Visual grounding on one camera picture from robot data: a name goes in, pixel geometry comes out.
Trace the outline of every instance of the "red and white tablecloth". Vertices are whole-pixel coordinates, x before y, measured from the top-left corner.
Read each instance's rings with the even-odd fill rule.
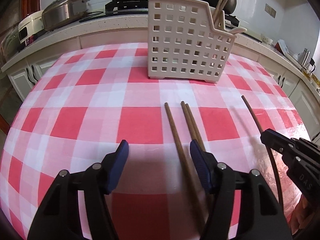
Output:
[[[191,138],[182,100],[190,105],[208,152],[234,170],[259,169],[276,192],[267,152],[241,95],[264,129],[309,139],[278,84],[259,63],[244,57],[230,55],[219,82],[211,84],[148,79],[146,43],[64,54],[30,92],[10,129],[0,169],[1,208],[26,238],[60,170],[84,171],[126,139],[127,163],[116,190],[106,197],[120,239],[198,239],[164,103],[170,105],[186,152]],[[279,155],[276,161],[288,216],[300,192]],[[84,197],[79,196],[83,233],[90,238]],[[230,235],[236,231],[237,212],[238,201]]]

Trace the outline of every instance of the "square hole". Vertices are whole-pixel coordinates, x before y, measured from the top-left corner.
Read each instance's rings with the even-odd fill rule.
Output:
[[[166,18],[167,21],[172,21],[173,20],[173,15],[167,14]]]

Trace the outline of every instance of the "white bowl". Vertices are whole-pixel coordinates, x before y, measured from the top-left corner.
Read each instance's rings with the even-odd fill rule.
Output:
[[[261,39],[264,43],[271,45],[271,43],[273,42],[272,39],[266,37],[265,35],[261,34]]]

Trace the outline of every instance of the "white plastic basket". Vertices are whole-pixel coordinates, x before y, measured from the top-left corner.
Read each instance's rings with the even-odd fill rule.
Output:
[[[217,82],[236,35],[225,30],[224,12],[215,29],[215,8],[200,0],[149,0],[148,76]]]

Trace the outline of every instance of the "metal screw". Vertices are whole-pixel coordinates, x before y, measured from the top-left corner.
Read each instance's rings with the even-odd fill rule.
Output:
[[[64,176],[66,176],[67,174],[68,174],[68,171],[67,171],[67,170],[62,170],[62,171],[59,172],[59,175],[60,175],[61,177],[64,177]]]
[[[101,163],[95,163],[94,165],[92,165],[92,168],[94,170],[99,170],[101,168]]]
[[[252,173],[252,175],[254,175],[254,176],[259,176],[259,175],[260,175],[260,171],[258,171],[258,170],[256,170],[256,169],[253,169],[253,170],[251,171],[251,173]]]
[[[219,169],[221,169],[221,170],[224,170],[224,169],[227,168],[227,165],[226,165],[225,163],[218,163],[218,164],[217,164],[217,167],[218,167]]]

